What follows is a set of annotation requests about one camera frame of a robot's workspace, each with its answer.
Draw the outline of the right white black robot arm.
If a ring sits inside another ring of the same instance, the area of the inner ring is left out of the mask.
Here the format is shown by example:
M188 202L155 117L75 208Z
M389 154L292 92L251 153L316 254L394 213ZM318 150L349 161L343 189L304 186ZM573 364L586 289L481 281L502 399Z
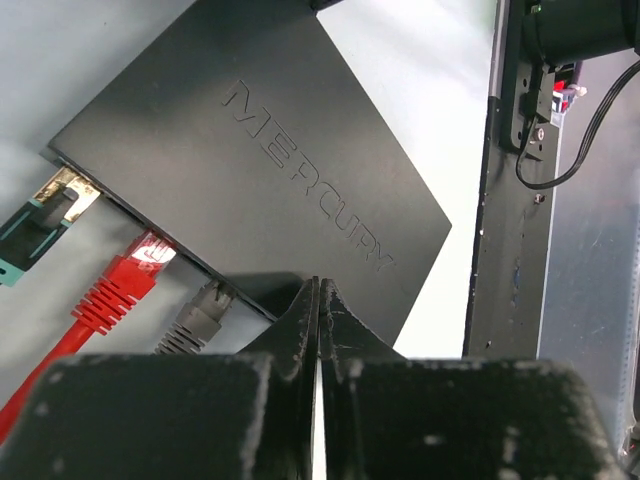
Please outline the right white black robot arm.
M533 61L562 66L639 49L639 3L626 0L536 1L522 21Z

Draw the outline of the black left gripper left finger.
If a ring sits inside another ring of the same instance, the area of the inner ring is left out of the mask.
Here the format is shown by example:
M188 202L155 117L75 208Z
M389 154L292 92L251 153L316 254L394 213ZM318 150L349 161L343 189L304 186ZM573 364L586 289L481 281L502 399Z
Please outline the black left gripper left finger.
M53 363L1 450L5 479L308 479L319 282L231 355Z

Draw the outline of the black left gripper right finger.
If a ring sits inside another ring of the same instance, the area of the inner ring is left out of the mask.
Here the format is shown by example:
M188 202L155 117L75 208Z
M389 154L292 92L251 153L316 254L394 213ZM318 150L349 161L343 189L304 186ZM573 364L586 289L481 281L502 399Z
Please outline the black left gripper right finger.
M331 479L621 479L586 384L538 360L418 360L320 286Z

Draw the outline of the black Mercury network switch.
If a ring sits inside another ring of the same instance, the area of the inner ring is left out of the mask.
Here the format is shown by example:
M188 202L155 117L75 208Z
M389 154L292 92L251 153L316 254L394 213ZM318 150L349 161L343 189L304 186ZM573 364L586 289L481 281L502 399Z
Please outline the black Mercury network switch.
M308 278L394 342L451 224L302 1L198 1L50 141L270 316Z

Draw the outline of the black ethernet cable teal plug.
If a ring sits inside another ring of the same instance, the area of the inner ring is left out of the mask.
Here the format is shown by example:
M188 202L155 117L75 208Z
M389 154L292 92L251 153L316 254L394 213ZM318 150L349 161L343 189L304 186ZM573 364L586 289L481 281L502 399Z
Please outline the black ethernet cable teal plug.
M1 225L1 284L14 286L100 195L85 177L61 168Z

